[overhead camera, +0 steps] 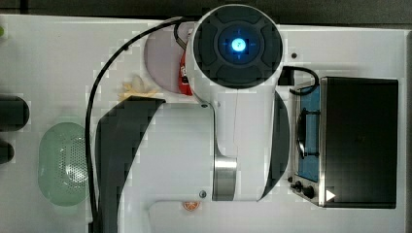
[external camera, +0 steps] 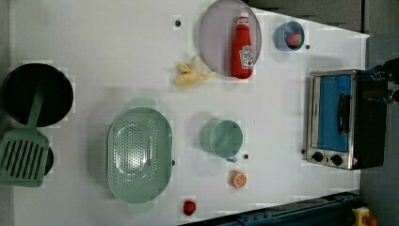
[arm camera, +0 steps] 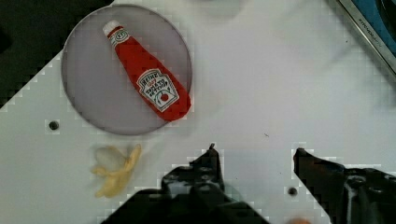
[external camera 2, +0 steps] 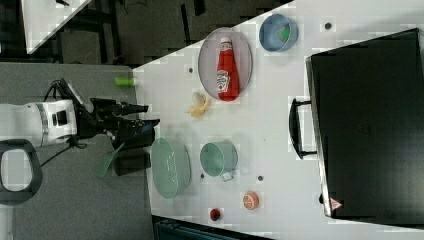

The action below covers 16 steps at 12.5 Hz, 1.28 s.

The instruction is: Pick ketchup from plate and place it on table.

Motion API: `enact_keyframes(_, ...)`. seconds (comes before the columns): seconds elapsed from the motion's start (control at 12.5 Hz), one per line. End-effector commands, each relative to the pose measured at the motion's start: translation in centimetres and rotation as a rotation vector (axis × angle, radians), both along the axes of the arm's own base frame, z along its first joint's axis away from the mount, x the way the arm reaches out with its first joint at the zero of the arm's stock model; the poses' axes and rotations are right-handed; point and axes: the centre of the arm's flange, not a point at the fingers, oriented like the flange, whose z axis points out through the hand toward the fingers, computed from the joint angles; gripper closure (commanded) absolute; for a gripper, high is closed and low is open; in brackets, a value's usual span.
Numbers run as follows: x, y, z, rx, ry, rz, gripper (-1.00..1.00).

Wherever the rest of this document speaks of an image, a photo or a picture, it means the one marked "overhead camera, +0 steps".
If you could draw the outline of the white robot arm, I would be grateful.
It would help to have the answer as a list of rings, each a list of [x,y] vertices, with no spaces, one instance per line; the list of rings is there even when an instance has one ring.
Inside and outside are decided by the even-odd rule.
[[[152,233],[158,202],[258,202],[283,176],[290,123],[274,20],[220,6],[194,25],[185,56],[189,96],[130,96],[100,118],[95,233]]]

